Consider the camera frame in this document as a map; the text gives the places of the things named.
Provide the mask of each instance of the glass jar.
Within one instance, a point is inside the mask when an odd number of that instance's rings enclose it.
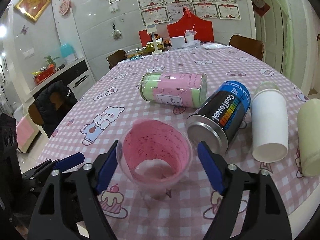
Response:
[[[207,76],[199,73],[146,73],[140,81],[146,101],[199,108],[207,97]]]

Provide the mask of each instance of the ceiling light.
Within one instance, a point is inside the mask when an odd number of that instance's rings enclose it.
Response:
[[[3,38],[7,33],[7,28],[4,25],[0,26],[0,38]]]

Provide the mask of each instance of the pink label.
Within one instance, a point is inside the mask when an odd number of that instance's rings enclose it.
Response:
[[[192,89],[200,89],[201,78],[202,74],[162,73],[153,98],[163,104],[193,107]]]
[[[170,125],[157,120],[136,122],[123,142],[123,155],[133,177],[148,182],[135,172],[145,160],[167,162],[174,174],[181,173],[188,164],[190,148],[186,138]]]

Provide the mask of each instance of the green curtain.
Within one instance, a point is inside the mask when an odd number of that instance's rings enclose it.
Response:
[[[292,27],[292,19],[289,11],[289,4],[287,0],[276,0],[280,5],[282,13],[287,16],[287,37],[286,37],[286,46],[284,52],[284,60],[283,60],[283,74],[291,79],[293,73],[293,55],[294,55],[294,43],[293,43],[293,27]]]

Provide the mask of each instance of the colored bar graphic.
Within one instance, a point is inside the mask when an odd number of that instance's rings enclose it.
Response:
[[[230,117],[232,116],[233,112],[235,111],[235,109],[237,108],[239,104],[239,100],[235,99],[232,104],[229,106],[228,110],[225,112],[225,114],[221,117],[219,123],[222,126],[225,126],[226,123],[229,121]]]

